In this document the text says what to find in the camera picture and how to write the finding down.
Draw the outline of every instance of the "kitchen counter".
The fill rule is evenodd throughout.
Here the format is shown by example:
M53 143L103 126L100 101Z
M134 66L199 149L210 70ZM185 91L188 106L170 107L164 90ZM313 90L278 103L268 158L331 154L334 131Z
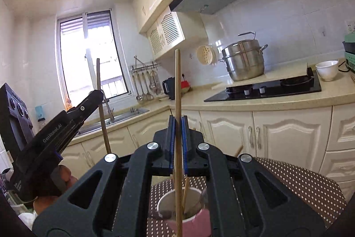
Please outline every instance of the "kitchen counter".
M322 91L318 93L301 94L295 96L275 97L267 99L236 100L224 102L204 102L203 100L219 93L219 90L212 90L211 86L197 88L186 93L181 98L182 110L196 111L277 111L320 108L342 104L355 103L355 83L350 77L351 73L341 73L332 82L324 82L320 79ZM142 107L150 110L147 113L138 115L120 123L107 126L111 132L138 121L149 118L163 111L174 109L175 101L155 101L144 104ZM72 140L70 145L100 136L101 130L78 136Z

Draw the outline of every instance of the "gas stove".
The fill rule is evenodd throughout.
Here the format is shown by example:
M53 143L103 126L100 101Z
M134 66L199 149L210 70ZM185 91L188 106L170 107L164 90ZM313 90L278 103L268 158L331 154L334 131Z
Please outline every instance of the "gas stove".
M321 92L318 74L307 68L305 76L283 80L227 87L226 90L205 99L205 102L264 99Z

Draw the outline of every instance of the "sink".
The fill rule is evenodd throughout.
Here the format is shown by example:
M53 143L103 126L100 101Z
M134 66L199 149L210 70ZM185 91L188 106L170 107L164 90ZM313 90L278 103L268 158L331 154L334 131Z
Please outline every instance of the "sink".
M113 125L115 123L119 123L119 122L128 120L130 118L144 114L146 112L149 112L149 110L143 109L143 108L131 109L130 112L126 112L126 113L115 116L115 119L113 122L110 119L105 119L105 124L106 124L106 127L108 127L108 126ZM91 132L94 132L99 129L101 129L101 122L96 122L96 123L93 123L88 126L82 126L76 136L81 136L86 133L91 133Z

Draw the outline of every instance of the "stainless steel pot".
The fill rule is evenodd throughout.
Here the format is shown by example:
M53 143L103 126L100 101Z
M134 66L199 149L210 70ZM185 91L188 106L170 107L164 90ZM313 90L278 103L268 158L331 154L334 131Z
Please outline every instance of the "stainless steel pot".
M263 50L268 45L260 47L255 39L255 32L246 32L238 36L247 34L254 34L254 38L227 46L222 50L223 58L218 60L225 63L231 79L235 82L255 78L264 73Z

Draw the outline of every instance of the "human hand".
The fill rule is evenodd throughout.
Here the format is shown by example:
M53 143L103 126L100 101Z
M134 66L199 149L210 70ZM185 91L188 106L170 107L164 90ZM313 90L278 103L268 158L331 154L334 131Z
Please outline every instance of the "human hand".
M59 174L62 180L66 184L66 189L68 190L75 182L78 180L74 176L71 175L71 171L68 167L64 165L59 165ZM58 199L58 196L43 196L37 197L33 202L33 208L36 213L41 214L46 208L54 204L54 202Z

